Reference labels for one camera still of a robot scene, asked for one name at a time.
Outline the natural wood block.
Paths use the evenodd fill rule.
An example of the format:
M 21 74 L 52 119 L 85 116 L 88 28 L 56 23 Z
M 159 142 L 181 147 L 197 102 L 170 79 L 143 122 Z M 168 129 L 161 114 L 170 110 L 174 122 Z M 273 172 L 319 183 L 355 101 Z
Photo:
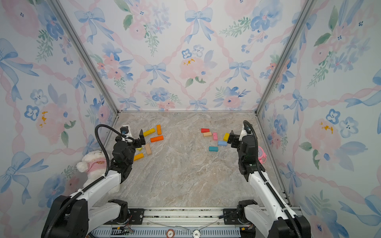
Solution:
M 151 155 L 152 154 L 152 149 L 151 149 L 150 144 L 146 144 L 145 145 L 145 150 L 146 150 L 147 155 Z

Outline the amber yellow block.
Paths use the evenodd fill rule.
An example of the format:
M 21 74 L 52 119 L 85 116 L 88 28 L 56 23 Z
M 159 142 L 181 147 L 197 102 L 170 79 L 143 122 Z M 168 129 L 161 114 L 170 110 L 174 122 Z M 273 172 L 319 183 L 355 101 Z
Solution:
M 140 160 L 140 159 L 142 159 L 142 158 L 144 158 L 144 154 L 143 154 L 143 153 L 137 154 L 137 155 L 135 155 L 135 157 L 134 157 L 134 161 Z

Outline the red-orange block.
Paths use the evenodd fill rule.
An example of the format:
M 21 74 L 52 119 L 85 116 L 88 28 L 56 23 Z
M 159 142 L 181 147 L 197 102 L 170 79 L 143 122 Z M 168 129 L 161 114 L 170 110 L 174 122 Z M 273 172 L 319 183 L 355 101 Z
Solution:
M 151 138 L 150 142 L 154 143 L 154 142 L 158 142 L 158 141 L 162 141 L 162 140 L 164 140 L 164 136 L 160 135 L 160 136 Z

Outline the yellow long block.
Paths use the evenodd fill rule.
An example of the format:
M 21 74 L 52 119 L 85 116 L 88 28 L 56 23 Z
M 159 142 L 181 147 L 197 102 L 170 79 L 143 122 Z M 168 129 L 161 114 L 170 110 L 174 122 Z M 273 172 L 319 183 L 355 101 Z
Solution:
M 144 137 L 147 137 L 156 132 L 156 129 L 149 129 L 143 133 Z

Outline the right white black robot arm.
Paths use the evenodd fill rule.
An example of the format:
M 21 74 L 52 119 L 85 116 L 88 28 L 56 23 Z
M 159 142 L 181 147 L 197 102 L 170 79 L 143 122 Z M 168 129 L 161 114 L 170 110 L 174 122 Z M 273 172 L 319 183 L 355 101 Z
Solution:
M 266 238 L 310 238 L 311 226 L 304 216 L 299 216 L 275 190 L 263 167 L 267 156 L 258 146 L 253 134 L 237 135 L 231 132 L 227 143 L 238 152 L 240 173 L 260 197 L 265 209 L 253 200 L 240 201 L 238 219 L 251 223 Z

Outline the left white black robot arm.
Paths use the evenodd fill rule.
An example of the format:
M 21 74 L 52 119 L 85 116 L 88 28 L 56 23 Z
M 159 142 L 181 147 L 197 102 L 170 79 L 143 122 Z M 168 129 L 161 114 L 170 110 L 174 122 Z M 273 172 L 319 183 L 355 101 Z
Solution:
M 112 199 L 95 208 L 95 203 L 113 188 L 125 181 L 132 170 L 137 148 L 145 145 L 145 138 L 122 139 L 113 148 L 113 159 L 107 175 L 102 175 L 77 192 L 57 197 L 51 206 L 41 236 L 43 238 L 85 238 L 89 233 L 109 221 L 126 223 L 128 204 Z

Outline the yellow block right side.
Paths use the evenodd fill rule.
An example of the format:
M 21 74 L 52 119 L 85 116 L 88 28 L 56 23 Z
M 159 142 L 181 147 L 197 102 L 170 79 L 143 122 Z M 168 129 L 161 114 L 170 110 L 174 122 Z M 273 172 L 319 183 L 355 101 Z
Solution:
M 223 138 L 223 141 L 228 141 L 229 140 L 229 136 L 230 136 L 230 134 L 229 133 L 225 133 L 225 135 L 224 135 L 224 138 Z

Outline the teal block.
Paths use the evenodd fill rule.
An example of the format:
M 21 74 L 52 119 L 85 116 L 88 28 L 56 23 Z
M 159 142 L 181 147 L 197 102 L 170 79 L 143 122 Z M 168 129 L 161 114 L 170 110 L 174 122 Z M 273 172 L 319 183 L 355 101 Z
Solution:
M 218 147 L 216 147 L 216 146 L 210 146 L 210 147 L 208 148 L 208 150 L 209 150 L 210 152 L 218 152 Z

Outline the orange small block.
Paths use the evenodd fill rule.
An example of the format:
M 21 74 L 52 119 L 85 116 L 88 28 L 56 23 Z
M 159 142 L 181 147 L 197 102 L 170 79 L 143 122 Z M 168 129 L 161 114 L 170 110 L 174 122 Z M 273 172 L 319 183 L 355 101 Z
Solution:
M 157 134 L 162 135 L 161 125 L 157 125 Z

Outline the pink alarm clock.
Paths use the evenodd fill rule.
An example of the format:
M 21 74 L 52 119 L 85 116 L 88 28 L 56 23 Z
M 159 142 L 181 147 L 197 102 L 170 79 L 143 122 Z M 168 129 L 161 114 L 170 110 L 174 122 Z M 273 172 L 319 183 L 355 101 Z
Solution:
M 267 160 L 267 155 L 260 146 L 258 147 L 258 159 L 261 164 L 264 164 Z

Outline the white plush bear pink shirt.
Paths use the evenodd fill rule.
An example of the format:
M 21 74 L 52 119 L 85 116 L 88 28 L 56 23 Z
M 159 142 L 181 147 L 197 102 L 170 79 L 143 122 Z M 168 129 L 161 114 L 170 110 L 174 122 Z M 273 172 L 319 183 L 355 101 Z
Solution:
M 76 168 L 79 172 L 87 174 L 87 180 L 83 185 L 86 187 L 106 171 L 105 155 L 101 150 L 89 152 L 77 163 Z

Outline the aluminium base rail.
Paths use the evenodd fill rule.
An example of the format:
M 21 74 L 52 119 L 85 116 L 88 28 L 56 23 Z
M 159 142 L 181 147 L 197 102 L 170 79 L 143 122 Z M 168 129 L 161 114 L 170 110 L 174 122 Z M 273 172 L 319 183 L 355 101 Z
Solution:
M 294 238 L 287 216 L 244 208 L 131 208 L 124 224 L 107 222 L 89 238 Z

